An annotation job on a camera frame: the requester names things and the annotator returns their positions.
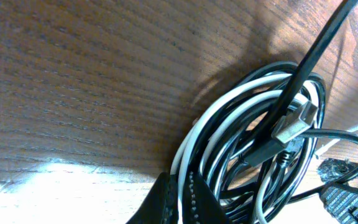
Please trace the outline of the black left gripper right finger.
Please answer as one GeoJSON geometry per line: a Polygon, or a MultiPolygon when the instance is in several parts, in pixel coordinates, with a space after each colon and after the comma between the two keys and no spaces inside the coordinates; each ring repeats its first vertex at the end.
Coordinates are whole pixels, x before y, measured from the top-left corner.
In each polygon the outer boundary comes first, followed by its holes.
{"type": "Polygon", "coordinates": [[[184,224],[229,223],[229,218],[197,172],[191,171],[186,177],[182,211],[184,224]]]}

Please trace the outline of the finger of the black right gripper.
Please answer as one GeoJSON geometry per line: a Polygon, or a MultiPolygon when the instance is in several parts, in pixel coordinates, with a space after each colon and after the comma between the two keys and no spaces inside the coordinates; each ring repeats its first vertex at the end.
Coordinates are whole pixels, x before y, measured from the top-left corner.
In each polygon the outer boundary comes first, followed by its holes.
{"type": "Polygon", "coordinates": [[[332,184],[320,191],[319,198],[340,224],[358,224],[358,188],[332,184]]]}
{"type": "Polygon", "coordinates": [[[357,166],[355,162],[344,161],[340,159],[325,159],[318,167],[317,173],[322,182],[332,182],[343,176],[357,166]]]}

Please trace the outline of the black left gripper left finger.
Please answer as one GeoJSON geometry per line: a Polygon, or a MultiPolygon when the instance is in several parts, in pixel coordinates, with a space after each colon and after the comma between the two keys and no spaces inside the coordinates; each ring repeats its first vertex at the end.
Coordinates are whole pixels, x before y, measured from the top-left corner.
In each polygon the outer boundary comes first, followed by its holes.
{"type": "Polygon", "coordinates": [[[177,199],[175,178],[168,172],[162,172],[127,224],[178,223],[177,199]]]}

